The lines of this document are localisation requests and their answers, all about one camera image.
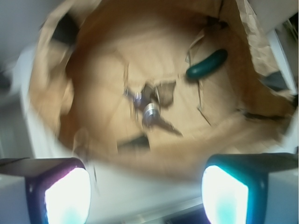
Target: cucumber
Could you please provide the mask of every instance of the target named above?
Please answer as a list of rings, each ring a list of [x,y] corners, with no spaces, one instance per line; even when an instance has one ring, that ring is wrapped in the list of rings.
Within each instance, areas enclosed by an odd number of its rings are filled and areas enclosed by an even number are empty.
[[[227,59],[228,52],[225,49],[215,51],[205,60],[187,69],[187,77],[190,79],[200,79],[212,71],[219,68]]]

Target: gray surface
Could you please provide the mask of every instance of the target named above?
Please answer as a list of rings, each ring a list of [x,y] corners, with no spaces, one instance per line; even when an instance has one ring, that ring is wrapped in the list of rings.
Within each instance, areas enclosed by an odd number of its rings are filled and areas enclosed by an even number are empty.
[[[290,31],[283,25],[277,26],[275,30],[280,44],[285,51],[285,56],[289,62],[295,83],[298,87],[298,41],[294,39]]]
[[[20,95],[0,98],[0,159],[33,157]]]
[[[0,0],[0,65],[37,41],[47,15],[63,0]]]

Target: metal object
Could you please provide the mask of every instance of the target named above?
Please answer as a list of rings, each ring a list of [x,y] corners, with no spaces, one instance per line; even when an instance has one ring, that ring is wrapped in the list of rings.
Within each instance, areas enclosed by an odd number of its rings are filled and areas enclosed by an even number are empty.
[[[126,88],[124,95],[133,101],[134,108],[143,111],[145,107],[151,103],[150,99],[142,97],[141,93],[133,93],[129,88]]]
[[[177,135],[182,135],[182,133],[177,130],[171,123],[161,118],[158,106],[153,103],[150,103],[145,107],[143,111],[142,124],[146,127],[157,125],[169,132],[175,133]]]

